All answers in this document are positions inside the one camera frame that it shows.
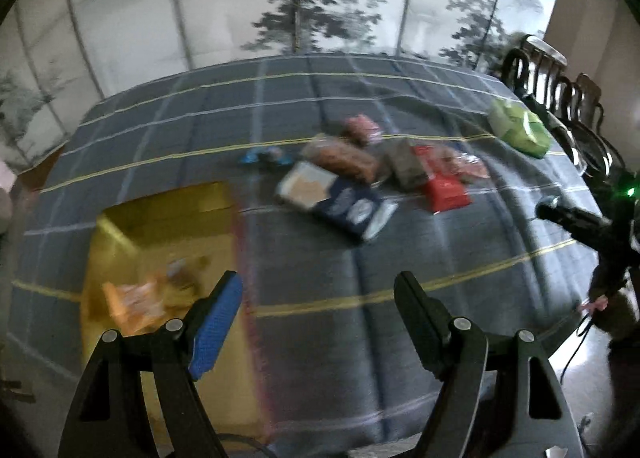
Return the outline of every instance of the brown package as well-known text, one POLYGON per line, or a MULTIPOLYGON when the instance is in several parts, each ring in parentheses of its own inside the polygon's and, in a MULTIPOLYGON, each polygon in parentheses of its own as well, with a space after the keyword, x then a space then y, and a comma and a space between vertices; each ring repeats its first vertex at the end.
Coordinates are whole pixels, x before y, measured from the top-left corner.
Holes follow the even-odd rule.
POLYGON ((311 163, 332 173, 366 184, 376 181, 379 162, 375 157, 339 138, 318 134, 302 150, 311 163))
POLYGON ((422 163, 406 138, 394 138, 386 142, 386 155, 402 189, 412 191, 428 180, 422 163))

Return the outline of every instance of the plaid tablecloth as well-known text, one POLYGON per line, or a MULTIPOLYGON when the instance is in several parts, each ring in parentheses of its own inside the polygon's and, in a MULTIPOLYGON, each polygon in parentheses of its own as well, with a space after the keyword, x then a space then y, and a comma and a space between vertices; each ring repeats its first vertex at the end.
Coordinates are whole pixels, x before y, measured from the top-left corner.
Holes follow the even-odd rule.
POLYGON ((392 302, 411 270, 452 314, 484 330, 548 329, 586 294, 596 256, 534 218, 563 195, 596 205, 554 143, 542 160, 489 132, 487 75, 420 60, 318 54, 233 62, 130 89, 96 105, 50 174, 30 219, 14 283, 11 337, 61 374, 80 374, 78 297, 94 221, 126 200, 214 179, 231 183, 244 219, 248 275, 268 363, 276 450, 333 456, 420 431, 439 383, 418 362, 392 302), (391 136, 476 154, 492 181, 472 205, 432 215, 392 185, 399 208, 358 245, 276 202, 283 172, 239 164, 247 149, 306 140, 364 112, 391 136))

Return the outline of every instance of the blue object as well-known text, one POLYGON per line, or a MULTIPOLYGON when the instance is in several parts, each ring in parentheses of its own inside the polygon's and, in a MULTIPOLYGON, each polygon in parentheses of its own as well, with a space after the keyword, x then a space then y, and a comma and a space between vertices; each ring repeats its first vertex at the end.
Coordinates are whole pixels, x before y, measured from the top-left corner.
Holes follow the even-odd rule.
POLYGON ((238 274, 234 273, 222 286, 222 291, 193 338, 189 364, 193 380, 198 380, 213 368, 242 302, 242 281, 238 274))
POLYGON ((242 158, 240 163, 256 163, 258 161, 258 152, 255 149, 249 149, 242 158))
POLYGON ((292 159, 290 156, 288 156, 288 155, 286 155, 286 154, 283 154, 282 156, 280 156, 280 157, 276 160, 276 163, 277 163, 278 165, 281 165, 281 166, 283 166, 283 167, 286 167, 286 166, 289 166, 289 165, 293 165, 293 159, 292 159))

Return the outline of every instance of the yellow stripe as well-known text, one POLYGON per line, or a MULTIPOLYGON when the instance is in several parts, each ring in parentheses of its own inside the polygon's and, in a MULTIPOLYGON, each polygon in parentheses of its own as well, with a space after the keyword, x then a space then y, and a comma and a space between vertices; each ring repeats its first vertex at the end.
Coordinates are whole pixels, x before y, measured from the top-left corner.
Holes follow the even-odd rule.
MULTIPOLYGON (((474 134, 471 136, 420 136, 417 134, 385 134, 384 137, 385 138, 410 138, 415 140, 444 140, 444 141, 451 141, 451 140, 469 141, 469 140, 477 140, 482 138, 495 138, 495 136, 490 133, 474 134)), ((239 151, 241 149, 253 149, 255 147, 293 145, 293 144, 299 144, 299 143, 306 143, 309 140, 311 140, 311 138, 294 138, 290 140, 275 140, 270 142, 225 145, 224 147, 211 147, 209 149, 200 149, 199 151, 187 151, 184 153, 167 154, 165 156, 159 156, 157 158, 140 160, 138 162, 132 162, 124 165, 119 165, 117 167, 110 167, 108 169, 103 169, 102 171, 97 171, 95 173, 89 173, 82 176, 77 176, 76 178, 71 178, 71 180, 67 180, 65 182, 61 182, 59 184, 46 187, 40 192, 48 193, 51 191, 55 191, 56 189, 60 189, 61 187, 66 187, 73 183, 83 182, 85 180, 89 180, 97 176, 104 176, 105 174, 110 174, 118 171, 125 171, 127 169, 132 169, 133 167, 140 167, 141 165, 149 165, 152 163, 163 162, 165 160, 175 160, 175 159, 181 159, 181 158, 188 158, 191 156, 201 156, 204 154, 215 154, 215 153, 222 153, 222 152, 229 152, 229 151, 239 151)))
POLYGON ((400 80, 412 80, 415 82, 425 82, 427 84, 435 84, 437 86, 446 86, 447 88, 456 88, 463 89, 465 91, 473 91, 479 92, 482 94, 488 94, 494 98, 500 98, 501 100, 508 100, 510 102, 519 102, 516 98, 508 98, 506 96, 500 96, 499 94, 495 94, 489 91, 482 91, 482 89, 474 89, 467 88, 465 86, 458 86, 456 84, 447 84, 446 82, 438 82, 436 80, 425 80, 423 78, 417 78, 415 76, 402 76, 402 75, 377 75, 375 73, 279 73, 277 75, 264 75, 264 76, 251 76, 249 78, 238 78, 237 80, 226 80, 224 82, 212 82, 211 84, 203 84, 201 86, 195 86, 194 88, 181 89, 180 91, 174 91, 162 96, 156 96, 154 98, 150 98, 148 100, 144 100, 142 102, 137 102, 135 104, 129 105, 127 107, 121 107, 119 109, 114 110, 108 114, 102 115, 101 117, 94 118, 93 120, 87 120, 83 122, 81 125, 89 125, 90 123, 94 123, 100 120, 104 120, 105 118, 112 117, 118 112, 128 111, 129 109, 133 109, 138 107, 139 105, 150 104, 151 102, 157 102, 158 100, 162 100, 164 98, 168 98, 169 96, 175 96, 176 94, 184 94, 186 92, 195 91, 196 89, 202 88, 214 88, 216 86, 227 86, 229 84, 238 84, 240 82, 256 82, 258 80, 267 80, 270 78, 286 78, 288 76, 309 76, 309 75, 322 75, 322 76, 372 76, 373 78, 395 78, 400 80))
POLYGON ((80 302, 80 294, 78 293, 55 290, 53 288, 47 288, 46 286, 40 286, 39 284, 30 284, 18 281, 17 279, 14 279, 13 283, 16 288, 27 290, 29 292, 35 292, 49 297, 56 297, 58 299, 64 299, 65 301, 71 301, 74 303, 80 302))
MULTIPOLYGON (((520 256, 512 257, 511 259, 505 259, 504 261, 498 261, 497 263, 487 264, 473 270, 466 272, 456 273, 447 277, 441 277, 433 279, 431 281, 421 284, 421 287, 425 291, 438 290, 451 286, 453 284, 459 284, 461 282, 469 281, 470 279, 476 279, 478 277, 484 277, 486 275, 511 268, 519 263, 525 263, 532 260, 534 257, 545 255, 546 253, 559 250, 564 247, 568 247, 575 243, 574 239, 568 239, 561 241, 548 247, 539 248, 531 253, 526 253, 520 256)), ((324 311, 334 310, 346 310, 351 308, 357 308, 366 304, 377 304, 393 300, 393 290, 387 289, 379 292, 373 292, 366 295, 356 295, 352 297, 337 297, 332 299, 322 299, 319 301, 311 301, 307 303, 296 304, 279 304, 273 306, 257 306, 254 307, 252 312, 258 318, 260 317, 286 317, 290 315, 303 315, 308 313, 318 313, 324 311)))
POLYGON ((310 138, 296 138, 293 140, 279 140, 279 141, 271 141, 271 142, 258 142, 258 143, 245 143, 238 145, 226 145, 224 147, 211 147, 210 149, 200 149, 199 151, 188 151, 184 153, 175 153, 175 154, 167 154, 165 156, 159 156, 157 158, 149 158, 147 160, 140 160, 138 162, 127 163, 125 165, 119 165, 117 167, 111 167, 108 169, 104 169, 102 171, 97 171, 95 173, 85 174, 83 176, 78 176, 76 178, 71 178, 71 180, 67 180, 66 182, 62 182, 56 185, 52 185, 50 187, 46 187, 41 190, 41 193, 48 193, 54 191, 56 189, 60 189, 60 187, 66 187, 67 185, 71 185, 73 183, 82 182, 85 180, 89 180, 91 178, 95 178, 96 176, 103 176, 104 174, 110 174, 118 171, 125 171, 127 169, 132 169, 133 167, 140 167, 141 165, 149 165, 156 162, 163 162, 165 160, 175 160, 180 158, 188 158, 191 156, 201 156, 204 154, 215 154, 227 151, 238 151, 239 149, 251 149, 254 147, 268 147, 272 145, 290 145, 296 143, 305 143, 311 140, 310 138))

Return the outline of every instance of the green bag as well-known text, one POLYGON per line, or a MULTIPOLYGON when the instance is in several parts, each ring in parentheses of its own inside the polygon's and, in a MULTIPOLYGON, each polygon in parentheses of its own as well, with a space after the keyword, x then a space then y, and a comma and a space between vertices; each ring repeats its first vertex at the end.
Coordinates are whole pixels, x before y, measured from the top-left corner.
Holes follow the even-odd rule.
POLYGON ((511 147, 535 158, 543 158, 551 147, 551 135, 542 120, 523 105, 494 100, 489 125, 495 136, 511 147))

